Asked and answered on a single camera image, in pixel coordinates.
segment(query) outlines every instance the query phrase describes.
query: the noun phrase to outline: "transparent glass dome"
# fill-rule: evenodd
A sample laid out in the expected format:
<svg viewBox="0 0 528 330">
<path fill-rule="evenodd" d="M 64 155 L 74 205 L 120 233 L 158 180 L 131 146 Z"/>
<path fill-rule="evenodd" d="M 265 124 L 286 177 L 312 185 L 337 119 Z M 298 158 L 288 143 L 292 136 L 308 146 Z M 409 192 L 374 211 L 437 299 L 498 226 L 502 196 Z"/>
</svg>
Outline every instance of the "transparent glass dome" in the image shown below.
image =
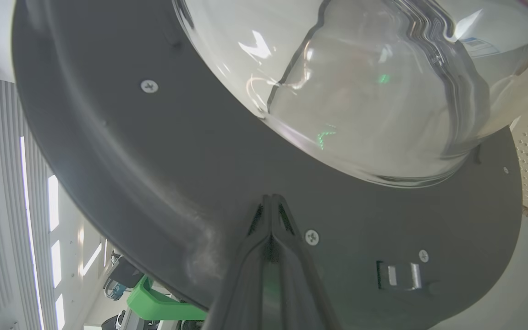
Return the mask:
<svg viewBox="0 0 528 330">
<path fill-rule="evenodd" d="M 436 184 L 528 110 L 517 0 L 175 0 L 225 87 L 298 148 L 363 180 Z"/>
</svg>

